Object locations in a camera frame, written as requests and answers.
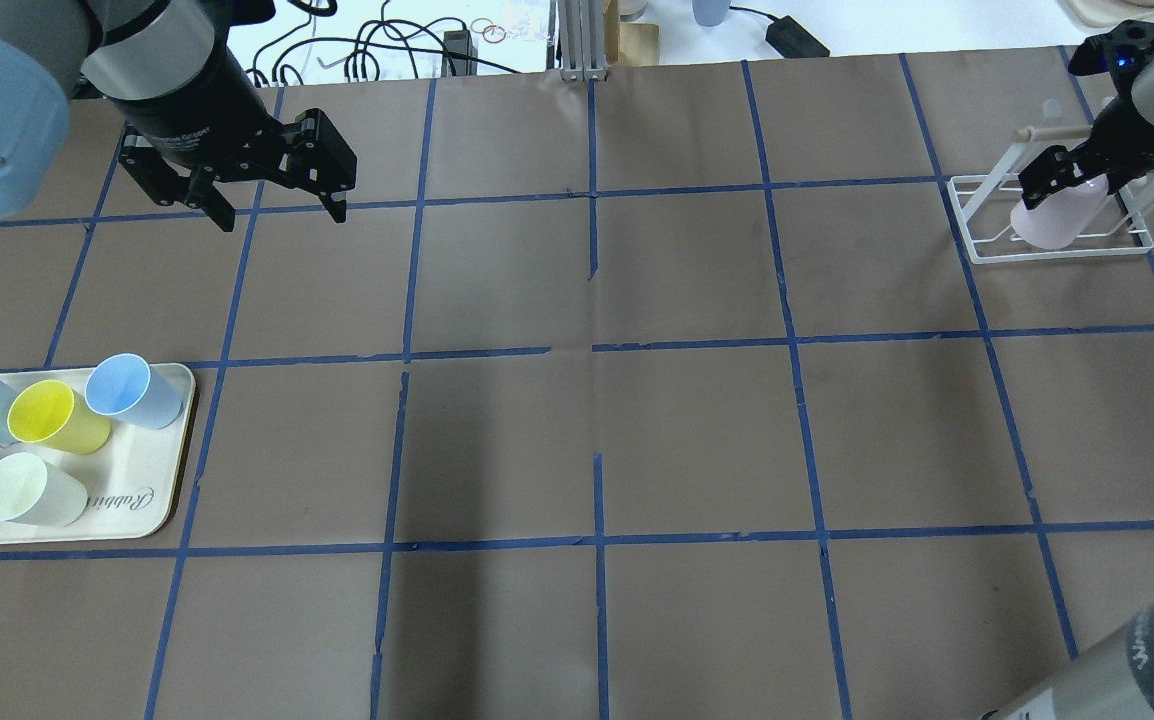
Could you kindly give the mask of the pink plastic cup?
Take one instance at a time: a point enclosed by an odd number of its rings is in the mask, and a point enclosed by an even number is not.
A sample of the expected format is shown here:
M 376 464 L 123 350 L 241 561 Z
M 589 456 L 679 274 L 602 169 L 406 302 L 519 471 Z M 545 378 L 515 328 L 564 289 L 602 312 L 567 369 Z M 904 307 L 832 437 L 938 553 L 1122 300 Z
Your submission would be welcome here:
M 1052 193 L 1037 208 L 1017 201 L 1007 213 L 1016 240 L 1040 252 L 1071 249 L 1081 234 L 1097 234 L 1112 227 L 1118 205 L 1109 196 L 1106 177 L 1094 177 L 1076 187 Z

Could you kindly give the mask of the light blue cup right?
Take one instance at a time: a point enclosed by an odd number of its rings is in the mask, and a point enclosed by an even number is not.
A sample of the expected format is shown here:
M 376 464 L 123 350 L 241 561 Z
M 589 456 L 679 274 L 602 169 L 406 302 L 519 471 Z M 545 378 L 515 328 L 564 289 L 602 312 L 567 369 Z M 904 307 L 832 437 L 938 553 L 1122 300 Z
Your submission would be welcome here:
M 117 354 L 98 363 L 83 395 L 93 413 L 153 430 L 174 423 L 183 408 L 183 397 L 167 378 L 135 354 Z

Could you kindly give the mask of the yellow plastic cup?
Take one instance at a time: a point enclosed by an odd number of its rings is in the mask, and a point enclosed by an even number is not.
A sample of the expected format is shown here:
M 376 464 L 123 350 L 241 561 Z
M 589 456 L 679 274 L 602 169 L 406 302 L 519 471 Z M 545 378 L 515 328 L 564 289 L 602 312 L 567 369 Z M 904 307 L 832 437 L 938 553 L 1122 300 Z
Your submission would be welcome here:
M 114 428 L 78 391 L 57 378 L 23 389 L 7 410 L 6 423 L 18 442 L 78 455 L 100 450 Z

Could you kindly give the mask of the cream cup tray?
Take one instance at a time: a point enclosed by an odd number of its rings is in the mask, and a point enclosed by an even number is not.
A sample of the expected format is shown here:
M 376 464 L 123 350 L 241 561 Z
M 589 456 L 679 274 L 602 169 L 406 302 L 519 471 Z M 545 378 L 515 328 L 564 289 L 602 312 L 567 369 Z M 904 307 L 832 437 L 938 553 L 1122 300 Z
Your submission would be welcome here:
M 84 483 L 88 492 L 77 520 L 65 527 L 0 522 L 0 543 L 121 541 L 149 537 L 164 525 L 187 455 L 197 382 L 183 363 L 155 363 L 153 368 L 181 396 L 181 411 L 168 427 L 147 429 L 117 421 L 105 445 L 87 455 L 0 443 L 0 460 L 16 452 L 36 455 Z

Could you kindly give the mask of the pale green plastic cup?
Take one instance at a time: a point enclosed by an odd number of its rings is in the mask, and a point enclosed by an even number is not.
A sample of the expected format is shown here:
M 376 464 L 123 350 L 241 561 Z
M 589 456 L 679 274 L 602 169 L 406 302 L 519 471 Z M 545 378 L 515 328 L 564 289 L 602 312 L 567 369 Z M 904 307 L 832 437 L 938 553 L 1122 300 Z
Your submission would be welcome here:
M 20 452 L 0 459 L 0 522 L 65 527 L 87 503 L 83 483 L 42 457 Z

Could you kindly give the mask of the light blue cup on desk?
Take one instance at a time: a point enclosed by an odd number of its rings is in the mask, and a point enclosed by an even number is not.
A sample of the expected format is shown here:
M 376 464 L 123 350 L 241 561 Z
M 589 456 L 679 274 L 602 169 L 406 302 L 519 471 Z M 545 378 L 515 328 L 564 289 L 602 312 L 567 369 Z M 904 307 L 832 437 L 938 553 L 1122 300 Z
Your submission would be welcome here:
M 697 27 L 719 27 L 730 9 L 728 0 L 692 0 L 691 12 Z

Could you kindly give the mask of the black power adapter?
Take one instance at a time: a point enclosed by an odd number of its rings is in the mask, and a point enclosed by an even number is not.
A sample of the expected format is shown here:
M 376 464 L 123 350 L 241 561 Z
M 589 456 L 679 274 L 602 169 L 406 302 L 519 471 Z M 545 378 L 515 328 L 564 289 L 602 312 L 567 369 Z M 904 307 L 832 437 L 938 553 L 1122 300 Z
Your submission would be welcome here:
M 779 55 L 787 59 L 830 57 L 829 46 L 789 15 L 774 18 L 769 23 L 765 29 L 765 42 Z

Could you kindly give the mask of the wooden mug tree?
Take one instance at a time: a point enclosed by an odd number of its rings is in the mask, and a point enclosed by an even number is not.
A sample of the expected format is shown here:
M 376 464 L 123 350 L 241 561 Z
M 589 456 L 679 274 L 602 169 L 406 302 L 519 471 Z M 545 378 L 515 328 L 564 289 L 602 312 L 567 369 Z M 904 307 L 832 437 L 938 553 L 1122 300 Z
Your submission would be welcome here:
M 610 67 L 660 63 L 660 27 L 642 20 L 649 6 L 650 1 L 600 1 L 604 54 Z

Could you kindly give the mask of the aluminium frame post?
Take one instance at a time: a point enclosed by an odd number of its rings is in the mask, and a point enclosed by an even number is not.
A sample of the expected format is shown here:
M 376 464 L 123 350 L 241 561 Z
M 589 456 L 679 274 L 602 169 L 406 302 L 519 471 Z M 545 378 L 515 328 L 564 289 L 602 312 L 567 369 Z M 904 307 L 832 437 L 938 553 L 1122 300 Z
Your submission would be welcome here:
M 553 1 L 555 60 L 565 82 L 606 78 L 606 10 L 615 1 Z

